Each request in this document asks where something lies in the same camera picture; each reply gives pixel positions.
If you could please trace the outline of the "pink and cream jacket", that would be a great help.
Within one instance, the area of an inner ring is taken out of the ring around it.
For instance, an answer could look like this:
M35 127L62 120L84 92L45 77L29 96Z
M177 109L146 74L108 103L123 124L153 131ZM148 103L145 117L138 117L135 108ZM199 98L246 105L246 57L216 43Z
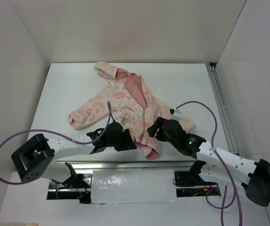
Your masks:
M154 97L141 76L106 62L97 62L94 69L108 84L94 97L70 112L68 122L75 130L81 130L109 114L110 102L114 118L123 117L136 146L147 159L160 156L160 141L151 138L147 129L158 117L169 119L171 107Z

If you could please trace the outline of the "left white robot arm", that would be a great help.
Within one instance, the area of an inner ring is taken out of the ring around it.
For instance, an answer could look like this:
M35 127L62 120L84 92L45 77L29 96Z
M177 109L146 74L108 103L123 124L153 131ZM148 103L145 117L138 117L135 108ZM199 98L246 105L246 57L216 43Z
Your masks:
M12 153L11 159L22 183L30 183L39 178L51 179L67 188L73 187L79 180L75 169L68 162L58 159L91 155L112 147L116 151L135 150L130 131L120 122L114 121L107 128L99 128L87 133L92 140L85 142L69 139L47 139L43 134L36 134Z

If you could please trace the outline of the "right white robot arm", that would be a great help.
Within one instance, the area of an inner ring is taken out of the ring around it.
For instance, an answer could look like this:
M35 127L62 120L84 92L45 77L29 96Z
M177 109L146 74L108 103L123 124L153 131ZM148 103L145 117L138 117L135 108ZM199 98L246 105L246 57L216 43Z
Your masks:
M218 147L212 147L204 138L187 133L178 121L157 118L147 129L150 137L170 143L179 153L194 158L190 181L199 185L203 181L234 187L245 193L257 205L270 203L270 163L245 159Z

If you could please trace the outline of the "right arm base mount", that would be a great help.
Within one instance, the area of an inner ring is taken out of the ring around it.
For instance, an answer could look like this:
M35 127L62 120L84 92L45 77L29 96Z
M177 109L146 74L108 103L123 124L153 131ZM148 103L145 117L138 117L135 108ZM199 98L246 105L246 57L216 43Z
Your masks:
M205 182L198 175L189 171L175 171L172 183L176 186L177 197L219 196L220 191L215 182Z

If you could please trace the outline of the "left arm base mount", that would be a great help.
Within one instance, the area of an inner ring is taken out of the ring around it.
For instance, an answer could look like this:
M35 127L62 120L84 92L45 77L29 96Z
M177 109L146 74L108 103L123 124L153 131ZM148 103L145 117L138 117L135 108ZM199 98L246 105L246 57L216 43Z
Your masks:
M91 204L92 174L78 174L71 184L50 180L47 200L76 200Z

